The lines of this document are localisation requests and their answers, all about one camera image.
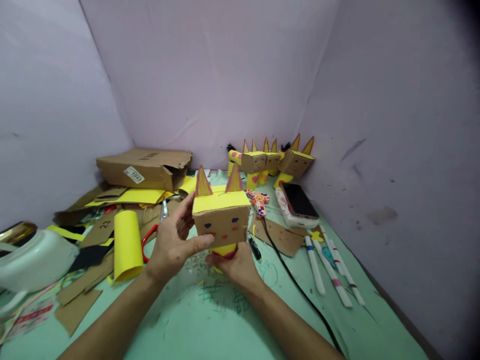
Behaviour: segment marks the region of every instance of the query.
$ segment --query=wire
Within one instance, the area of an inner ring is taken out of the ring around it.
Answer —
[[[267,229],[267,223],[266,223],[266,221],[265,221],[265,218],[262,218],[262,221],[263,221],[263,227],[265,228],[266,236],[267,236],[268,239],[270,240],[271,245],[272,245],[273,248],[275,249],[276,255],[278,256],[278,258],[280,259],[281,264],[283,265],[283,267],[285,268],[286,272],[287,272],[288,275],[290,276],[290,279],[293,281],[293,283],[295,284],[295,286],[297,287],[297,289],[301,292],[301,294],[303,295],[303,297],[308,301],[308,303],[310,304],[310,306],[316,311],[316,313],[318,314],[318,316],[320,316],[321,320],[323,321],[323,323],[324,323],[325,326],[326,326],[326,329],[327,329],[327,331],[328,331],[328,334],[330,335],[330,337],[331,337],[331,339],[332,339],[332,341],[333,341],[333,345],[334,345],[335,348],[338,350],[338,352],[345,358],[344,352],[343,352],[342,349],[340,348],[340,344],[339,344],[339,342],[337,341],[337,338],[335,337],[334,332],[333,332],[332,328],[330,327],[330,324],[328,323],[327,319],[325,319],[325,317],[324,317],[323,314],[320,312],[320,310],[314,305],[314,303],[309,299],[309,297],[307,296],[307,294],[302,290],[302,288],[300,287],[299,283],[295,280],[294,276],[293,276],[292,273],[290,272],[289,267],[287,266],[287,264],[285,263],[284,259],[282,258],[282,255],[280,254],[279,249],[277,248],[277,246],[275,245],[274,241],[273,241],[272,238],[270,237],[269,230]]]

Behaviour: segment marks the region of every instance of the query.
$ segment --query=white container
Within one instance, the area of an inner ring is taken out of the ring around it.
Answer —
[[[14,309],[28,293],[62,278],[78,255],[79,248],[56,232],[37,230],[25,245],[0,257],[0,288],[16,293],[0,308],[0,315]]]

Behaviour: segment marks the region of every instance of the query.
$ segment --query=printed number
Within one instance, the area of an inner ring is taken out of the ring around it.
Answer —
[[[109,224],[110,224],[110,221],[104,221],[101,225],[100,225],[100,229],[106,229],[109,227]]]

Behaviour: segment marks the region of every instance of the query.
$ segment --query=smartphone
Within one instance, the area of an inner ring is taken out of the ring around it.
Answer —
[[[319,214],[300,185],[282,182],[280,187],[285,194],[292,215],[313,220],[319,218]]]

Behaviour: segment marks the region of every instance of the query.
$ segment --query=cardboard craft figure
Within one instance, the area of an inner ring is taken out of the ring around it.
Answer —
[[[258,183],[263,185],[267,182],[269,174],[275,176],[279,171],[281,155],[277,152],[277,139],[273,142],[271,150],[269,149],[269,140],[265,138],[263,142],[263,152],[266,154],[265,170],[260,173]]]
[[[314,140],[315,138],[312,136],[303,150],[299,152],[300,134],[297,135],[291,148],[285,152],[280,161],[280,175],[278,175],[273,185],[274,188],[277,188],[281,183],[290,183],[294,178],[298,179],[303,176],[314,161],[314,158],[310,156]]]
[[[241,171],[246,172],[246,187],[252,190],[257,188],[259,174],[265,170],[267,154],[257,150],[255,141],[251,141],[252,151],[249,151],[247,141],[243,140],[243,152],[237,151],[231,144],[228,144],[228,176],[230,176],[234,164],[238,164]]]
[[[200,166],[196,177],[192,215],[198,235],[213,235],[214,241],[209,249],[222,256],[233,256],[236,249],[234,245],[247,238],[250,215],[250,201],[243,191],[239,166],[236,163],[226,188],[219,192],[212,191],[204,169]],[[227,253],[217,249],[227,246],[231,249]]]

